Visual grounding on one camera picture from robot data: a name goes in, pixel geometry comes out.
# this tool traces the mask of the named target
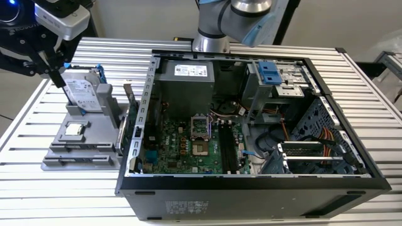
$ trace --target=label sticker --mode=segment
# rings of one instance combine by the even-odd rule
[[[207,66],[206,65],[176,65],[175,75],[207,77],[209,76]]]
[[[87,112],[102,111],[92,84],[80,79],[66,79],[64,81],[67,83],[66,92],[68,96],[72,96],[72,103]]]
[[[239,115],[242,115],[242,116],[243,116],[243,115],[245,115],[245,113],[246,113],[246,109],[242,107],[242,108],[241,108],[241,110],[239,110]]]
[[[166,201],[168,214],[199,214],[207,212],[210,201]]]

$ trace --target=black plastic part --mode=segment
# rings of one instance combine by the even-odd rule
[[[291,22],[291,18],[294,17],[295,10],[299,6],[301,0],[289,0],[282,21],[278,27],[277,36],[274,38],[274,45],[282,45],[282,41],[286,35],[286,31]]]
[[[337,200],[330,202],[325,207],[313,210],[311,212],[303,214],[303,216],[323,216],[327,215],[330,212],[333,212],[335,209],[350,203],[351,201],[357,200],[361,195],[343,195]]]
[[[226,34],[209,34],[207,32],[203,32],[199,28],[199,33],[202,34],[202,36],[210,38],[210,39],[222,39],[226,37]]]
[[[59,0],[56,2],[48,2],[47,0],[32,1],[58,18],[68,17],[80,7],[80,3],[76,0]]]
[[[229,7],[231,1],[227,1],[221,9],[221,12],[219,12],[219,16],[218,16],[218,30],[222,32],[222,18],[223,18],[223,14],[225,14],[225,11],[226,11],[226,8]]]
[[[314,78],[315,82],[319,85],[321,94],[322,95],[331,95],[333,92],[329,89],[329,86],[327,86],[325,80],[322,79],[322,77],[321,77],[321,75],[318,73],[318,70],[317,70],[317,68],[315,68],[315,66],[314,66],[310,58],[303,58],[303,61],[305,61],[305,64],[307,66],[307,69],[309,69],[310,73],[313,74],[313,78]]]
[[[270,8],[259,13],[249,13],[249,12],[243,12],[241,10],[238,10],[233,5],[231,5],[231,10],[235,14],[238,14],[239,16],[247,17],[247,18],[255,18],[255,17],[261,17],[263,15],[267,15],[267,13],[270,12]]]
[[[367,77],[373,80],[377,78],[387,68],[383,63],[370,63],[370,62],[355,62]]]
[[[140,137],[142,128],[136,127],[136,133],[134,134],[135,137]]]
[[[381,189],[391,187],[385,178],[183,178],[124,177],[120,189],[131,190],[281,190],[281,189]]]
[[[345,50],[345,48],[335,47],[335,50],[337,50],[337,52],[339,52],[339,53],[347,53],[346,50]]]
[[[363,195],[363,194],[366,194],[366,192],[365,191],[349,191],[349,192],[346,192],[346,194],[361,194],[361,195]]]
[[[389,56],[397,55],[394,52],[389,52],[389,51],[383,51],[383,53],[385,53],[386,55],[389,55]]]
[[[146,192],[134,192],[135,195],[155,195],[155,192],[146,191]]]
[[[222,169],[226,174],[230,171],[233,174],[237,173],[237,152],[235,152],[235,143],[233,137],[233,129],[229,124],[219,124],[218,127],[219,132],[219,148],[222,153]]]
[[[182,38],[182,37],[175,37],[174,38],[174,41],[194,41],[194,39],[190,39],[190,38]]]
[[[147,217],[147,220],[162,220],[162,217]]]

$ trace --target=metal slotted platform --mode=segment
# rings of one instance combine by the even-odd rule
[[[140,98],[152,49],[190,51],[191,44],[84,38],[74,63],[82,66],[103,64],[107,80],[114,85],[114,95],[123,102],[127,101],[123,84],[128,82]],[[333,219],[160,224],[402,225],[402,117],[347,54],[338,53],[334,48],[247,48],[241,44],[233,44],[231,51],[235,54],[297,56],[313,60],[393,191]],[[138,221],[126,199],[114,195],[118,171],[42,171],[40,163],[64,118],[66,101],[62,90],[43,81],[0,139],[0,224],[148,225]]]

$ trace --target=cable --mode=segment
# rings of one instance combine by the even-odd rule
[[[327,129],[327,131],[329,131],[329,134],[330,134],[330,136],[331,136],[331,140],[334,141],[335,139],[334,139],[334,134],[333,134],[333,132]]]
[[[259,158],[259,159],[265,159],[265,158],[259,157],[258,154],[257,154],[255,152],[250,152],[250,151],[243,150],[242,153],[243,153],[243,154],[254,155],[254,156],[255,156],[257,158]]]
[[[3,115],[3,114],[0,114],[0,117],[3,117],[4,119],[8,119],[8,120],[12,120],[12,121],[14,121],[14,119],[12,119],[11,117],[7,117],[7,116]]]
[[[233,117],[233,116],[238,116],[237,114],[219,114],[219,113],[217,113],[213,109],[210,109],[210,111],[215,114],[215,115],[218,115],[219,117]]]
[[[283,120],[281,120],[281,124],[282,124],[282,129],[283,129],[283,134],[285,134],[286,141],[289,141],[289,135],[287,135],[287,131],[286,131]]]

